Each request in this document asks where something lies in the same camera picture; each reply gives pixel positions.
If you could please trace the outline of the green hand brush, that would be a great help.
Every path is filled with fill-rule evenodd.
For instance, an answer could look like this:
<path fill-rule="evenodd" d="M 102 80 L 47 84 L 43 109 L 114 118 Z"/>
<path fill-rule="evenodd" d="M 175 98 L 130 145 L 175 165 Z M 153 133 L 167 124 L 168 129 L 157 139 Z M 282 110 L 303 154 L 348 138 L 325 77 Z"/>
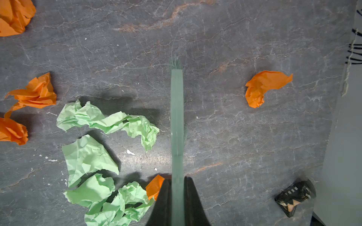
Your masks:
<path fill-rule="evenodd" d="M 170 122 L 172 153 L 171 225 L 184 226 L 184 88 L 183 67 L 178 58 L 170 58 L 170 70 Z"/>

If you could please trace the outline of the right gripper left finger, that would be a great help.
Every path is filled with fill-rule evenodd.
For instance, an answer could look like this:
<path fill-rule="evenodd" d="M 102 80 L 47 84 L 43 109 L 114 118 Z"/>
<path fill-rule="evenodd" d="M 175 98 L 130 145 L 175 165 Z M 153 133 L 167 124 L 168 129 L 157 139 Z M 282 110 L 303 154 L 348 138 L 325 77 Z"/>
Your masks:
<path fill-rule="evenodd" d="M 146 226 L 170 226 L 172 210 L 171 203 L 172 181 L 171 179 L 165 179 Z"/>

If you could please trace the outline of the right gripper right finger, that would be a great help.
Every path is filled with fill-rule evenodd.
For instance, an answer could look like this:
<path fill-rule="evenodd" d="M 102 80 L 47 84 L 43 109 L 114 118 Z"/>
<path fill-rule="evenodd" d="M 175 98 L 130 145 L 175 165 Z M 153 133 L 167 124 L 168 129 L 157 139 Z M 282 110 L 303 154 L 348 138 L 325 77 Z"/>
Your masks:
<path fill-rule="evenodd" d="M 184 214 L 186 226 L 211 226 L 191 177 L 184 178 Z"/>

